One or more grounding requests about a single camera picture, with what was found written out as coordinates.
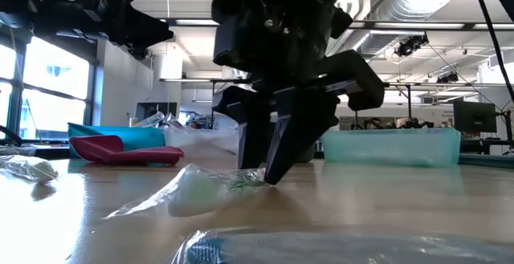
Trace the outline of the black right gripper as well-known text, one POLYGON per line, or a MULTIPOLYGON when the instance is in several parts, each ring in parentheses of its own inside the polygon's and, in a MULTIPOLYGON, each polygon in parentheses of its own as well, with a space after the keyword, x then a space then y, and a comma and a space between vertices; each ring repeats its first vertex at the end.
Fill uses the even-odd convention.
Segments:
POLYGON ((347 105, 355 112, 382 106, 385 84, 358 52, 347 50, 324 58, 328 39, 342 35, 352 22, 351 15, 335 6, 294 10, 284 19, 288 33, 281 34, 279 43, 267 51, 271 62, 251 75, 256 91, 230 86, 214 93, 213 110, 238 125, 239 169, 263 164, 264 180, 275 185, 301 154, 338 123, 340 95, 349 97, 347 105), (318 61, 322 76, 314 79, 318 61), (278 120, 273 133, 274 91, 278 120))

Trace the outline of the blue toothbrush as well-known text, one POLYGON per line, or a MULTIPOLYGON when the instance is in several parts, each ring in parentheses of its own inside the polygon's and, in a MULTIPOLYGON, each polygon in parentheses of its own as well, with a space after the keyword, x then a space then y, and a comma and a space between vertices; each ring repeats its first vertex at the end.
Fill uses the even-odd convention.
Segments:
POLYGON ((211 229, 188 236, 170 264, 514 264, 514 249, 429 234, 211 229))
POLYGON ((169 127, 171 125, 180 125, 177 118, 171 113, 164 114, 157 112, 156 114, 143 119, 141 122, 133 125, 134 128, 159 128, 160 126, 169 127))

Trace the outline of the magenta plastic bin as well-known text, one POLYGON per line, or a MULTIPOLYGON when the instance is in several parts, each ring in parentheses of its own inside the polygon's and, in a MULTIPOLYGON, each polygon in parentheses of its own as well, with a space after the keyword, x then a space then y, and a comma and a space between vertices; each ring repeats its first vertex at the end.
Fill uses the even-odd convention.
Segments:
POLYGON ((73 136, 69 144, 80 158, 101 164, 176 164, 185 155, 170 146, 125 151, 119 136, 73 136))

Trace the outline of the black computer monitor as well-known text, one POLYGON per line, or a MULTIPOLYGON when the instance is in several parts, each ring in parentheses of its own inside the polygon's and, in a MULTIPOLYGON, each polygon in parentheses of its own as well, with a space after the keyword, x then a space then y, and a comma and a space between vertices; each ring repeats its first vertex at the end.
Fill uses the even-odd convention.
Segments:
POLYGON ((494 104, 453 102, 455 129, 460 132, 497 132, 494 104))
POLYGON ((177 116, 177 103, 176 102, 144 102, 138 103, 136 108, 136 118, 141 122, 157 112, 167 114, 171 112, 175 117, 177 116))

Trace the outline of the white translucent bin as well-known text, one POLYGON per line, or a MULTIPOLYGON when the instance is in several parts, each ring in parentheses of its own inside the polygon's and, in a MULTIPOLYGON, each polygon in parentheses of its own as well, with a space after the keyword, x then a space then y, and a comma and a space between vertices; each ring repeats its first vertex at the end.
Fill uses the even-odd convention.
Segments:
POLYGON ((223 158, 239 153, 239 132, 234 128, 211 130, 169 127, 165 144, 181 149, 186 158, 223 158))

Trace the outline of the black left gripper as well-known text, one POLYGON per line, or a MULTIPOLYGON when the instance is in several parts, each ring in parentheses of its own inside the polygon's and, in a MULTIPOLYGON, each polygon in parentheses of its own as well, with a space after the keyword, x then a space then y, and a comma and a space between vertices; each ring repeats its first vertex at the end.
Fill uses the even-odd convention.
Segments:
POLYGON ((96 0, 90 7, 82 1, 66 1, 59 10, 61 36, 108 39, 129 54, 134 47, 148 49, 174 36, 167 23, 134 9, 129 0, 96 0))

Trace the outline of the light green translucent bin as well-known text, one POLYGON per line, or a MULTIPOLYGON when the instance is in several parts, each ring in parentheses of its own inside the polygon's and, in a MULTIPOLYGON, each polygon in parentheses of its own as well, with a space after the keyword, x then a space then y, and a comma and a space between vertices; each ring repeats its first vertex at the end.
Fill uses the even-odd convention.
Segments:
POLYGON ((453 128, 327 131, 324 158, 333 163, 444 167, 459 162, 461 132, 453 128))

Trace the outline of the blue plastic bin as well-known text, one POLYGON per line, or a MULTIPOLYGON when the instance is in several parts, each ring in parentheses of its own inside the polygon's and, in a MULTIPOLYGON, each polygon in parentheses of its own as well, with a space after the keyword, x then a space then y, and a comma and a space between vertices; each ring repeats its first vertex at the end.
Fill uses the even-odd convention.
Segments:
POLYGON ((69 138, 73 136, 118 136, 123 142, 125 151, 165 146, 164 133, 158 128, 85 126, 69 123, 67 135, 69 138))

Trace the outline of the ceiling light strip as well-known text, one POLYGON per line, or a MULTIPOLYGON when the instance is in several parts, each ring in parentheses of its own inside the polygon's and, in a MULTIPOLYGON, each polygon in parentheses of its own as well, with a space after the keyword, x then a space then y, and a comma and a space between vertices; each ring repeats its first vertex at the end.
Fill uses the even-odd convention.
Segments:
POLYGON ((217 26, 218 23, 211 19, 180 18, 175 20, 178 26, 217 26))
POLYGON ((357 22, 351 30, 433 30, 433 31, 487 31, 486 23, 448 23, 448 22, 357 22))

